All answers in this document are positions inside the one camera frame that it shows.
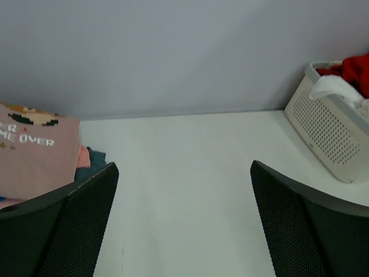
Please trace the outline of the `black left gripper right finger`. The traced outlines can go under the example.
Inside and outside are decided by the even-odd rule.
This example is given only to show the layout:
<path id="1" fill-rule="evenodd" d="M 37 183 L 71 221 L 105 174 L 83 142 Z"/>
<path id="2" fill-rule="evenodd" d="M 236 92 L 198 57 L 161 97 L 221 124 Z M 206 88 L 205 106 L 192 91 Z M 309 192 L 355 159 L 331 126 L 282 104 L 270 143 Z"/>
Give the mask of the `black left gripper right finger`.
<path id="1" fill-rule="evenodd" d="M 368 207 L 260 161 L 251 184 L 276 276 L 368 276 Z"/>

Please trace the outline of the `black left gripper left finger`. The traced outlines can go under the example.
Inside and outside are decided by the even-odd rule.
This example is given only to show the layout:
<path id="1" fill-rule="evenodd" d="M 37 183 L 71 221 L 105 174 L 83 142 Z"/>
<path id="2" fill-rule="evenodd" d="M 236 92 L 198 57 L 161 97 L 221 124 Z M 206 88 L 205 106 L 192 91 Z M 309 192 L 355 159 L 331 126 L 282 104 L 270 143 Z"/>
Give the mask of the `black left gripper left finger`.
<path id="1" fill-rule="evenodd" d="M 118 185 L 94 175 L 1 209 L 1 276 L 93 276 Z"/>

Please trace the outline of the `dusty pink graphic t-shirt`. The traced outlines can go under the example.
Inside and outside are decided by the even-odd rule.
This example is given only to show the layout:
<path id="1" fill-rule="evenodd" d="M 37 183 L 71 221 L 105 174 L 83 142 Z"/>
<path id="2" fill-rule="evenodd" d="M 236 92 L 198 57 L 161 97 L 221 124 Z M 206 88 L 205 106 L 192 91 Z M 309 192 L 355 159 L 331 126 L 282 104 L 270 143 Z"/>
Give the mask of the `dusty pink graphic t-shirt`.
<path id="1" fill-rule="evenodd" d="M 74 181 L 80 120 L 1 103 L 1 196 L 29 200 Z"/>

